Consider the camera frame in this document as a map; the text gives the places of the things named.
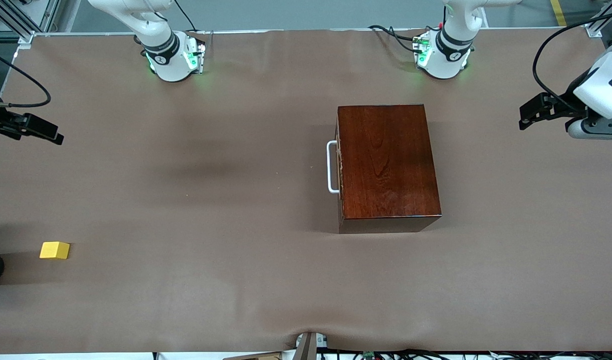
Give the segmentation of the yellow block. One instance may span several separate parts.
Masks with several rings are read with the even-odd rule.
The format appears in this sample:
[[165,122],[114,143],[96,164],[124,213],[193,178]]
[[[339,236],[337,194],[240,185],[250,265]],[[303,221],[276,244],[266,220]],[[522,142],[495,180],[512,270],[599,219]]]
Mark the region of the yellow block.
[[61,241],[46,241],[40,250],[40,259],[67,260],[69,258],[71,244]]

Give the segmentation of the dark wooden drawer cabinet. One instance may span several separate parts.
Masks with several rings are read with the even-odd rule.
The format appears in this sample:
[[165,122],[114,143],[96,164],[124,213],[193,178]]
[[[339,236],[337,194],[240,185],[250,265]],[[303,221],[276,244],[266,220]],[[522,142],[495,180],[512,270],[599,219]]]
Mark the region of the dark wooden drawer cabinet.
[[328,145],[341,234],[417,233],[441,218],[424,105],[342,105]]

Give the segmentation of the brown table cover sheet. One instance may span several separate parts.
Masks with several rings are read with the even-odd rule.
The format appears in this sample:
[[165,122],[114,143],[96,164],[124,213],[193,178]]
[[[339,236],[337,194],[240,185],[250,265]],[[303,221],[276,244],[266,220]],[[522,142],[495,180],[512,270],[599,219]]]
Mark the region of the brown table cover sheet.
[[[129,35],[40,36],[16,64],[62,146],[0,136],[0,354],[612,352],[612,141],[518,129],[551,29],[482,30],[452,80],[371,30],[209,37],[152,74]],[[423,104],[442,216],[340,234],[325,145],[347,105]],[[40,259],[44,242],[68,259]]]

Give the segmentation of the aluminium frame profile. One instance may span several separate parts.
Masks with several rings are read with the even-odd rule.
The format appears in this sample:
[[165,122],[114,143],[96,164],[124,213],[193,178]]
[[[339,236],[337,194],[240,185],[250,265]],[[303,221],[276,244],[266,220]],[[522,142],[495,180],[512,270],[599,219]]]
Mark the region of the aluminium frame profile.
[[589,38],[600,38],[601,30],[612,20],[612,0],[603,0],[603,2],[601,10],[592,16],[589,22],[582,25]]
[[35,34],[56,29],[63,0],[0,0],[0,41],[28,43]]

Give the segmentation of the grey metal bracket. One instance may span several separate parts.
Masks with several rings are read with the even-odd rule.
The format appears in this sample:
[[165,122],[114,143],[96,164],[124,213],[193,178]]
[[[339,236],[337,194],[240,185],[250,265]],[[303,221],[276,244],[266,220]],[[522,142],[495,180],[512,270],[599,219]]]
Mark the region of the grey metal bracket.
[[328,360],[328,337],[323,333],[304,332],[297,337],[292,360]]

